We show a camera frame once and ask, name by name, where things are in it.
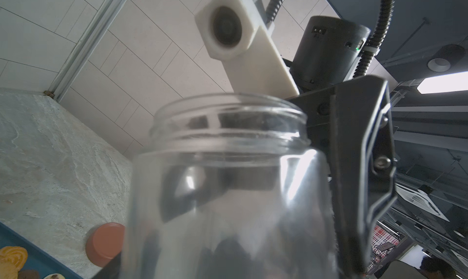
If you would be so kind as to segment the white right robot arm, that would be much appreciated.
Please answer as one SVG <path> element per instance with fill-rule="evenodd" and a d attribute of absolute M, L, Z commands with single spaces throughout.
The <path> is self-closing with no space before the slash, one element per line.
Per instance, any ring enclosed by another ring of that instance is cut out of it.
<path fill-rule="evenodd" d="M 290 205 L 263 249 L 267 279 L 356 279 L 367 269 L 375 223 L 396 199 L 388 84 L 367 75 L 393 8 L 380 0 L 374 30 L 308 21 L 289 68 L 312 148 L 279 161 Z"/>

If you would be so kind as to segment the terracotta jar lid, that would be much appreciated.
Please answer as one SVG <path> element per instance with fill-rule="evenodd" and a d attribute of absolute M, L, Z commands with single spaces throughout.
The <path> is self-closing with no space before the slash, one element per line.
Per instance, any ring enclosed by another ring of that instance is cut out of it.
<path fill-rule="evenodd" d="M 88 259 L 103 268 L 121 253 L 124 242 L 125 226 L 110 222 L 95 229 L 88 238 L 85 252 Z"/>

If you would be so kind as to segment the yellow pretzel cookie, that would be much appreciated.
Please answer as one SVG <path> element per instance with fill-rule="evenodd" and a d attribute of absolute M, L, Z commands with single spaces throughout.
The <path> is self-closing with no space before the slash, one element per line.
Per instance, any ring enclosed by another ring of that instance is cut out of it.
<path fill-rule="evenodd" d="M 28 260 L 28 251 L 23 247 L 6 246 L 1 249 L 1 262 L 8 262 L 20 271 Z"/>

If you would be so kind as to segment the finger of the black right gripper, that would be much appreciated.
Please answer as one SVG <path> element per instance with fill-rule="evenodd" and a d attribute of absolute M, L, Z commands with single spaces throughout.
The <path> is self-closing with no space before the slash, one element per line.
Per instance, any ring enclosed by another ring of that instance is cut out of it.
<path fill-rule="evenodd" d="M 388 83 L 366 75 L 290 102 L 307 115 L 312 146 L 330 166 L 338 274 L 360 278 L 369 265 L 375 224 L 397 197 Z"/>

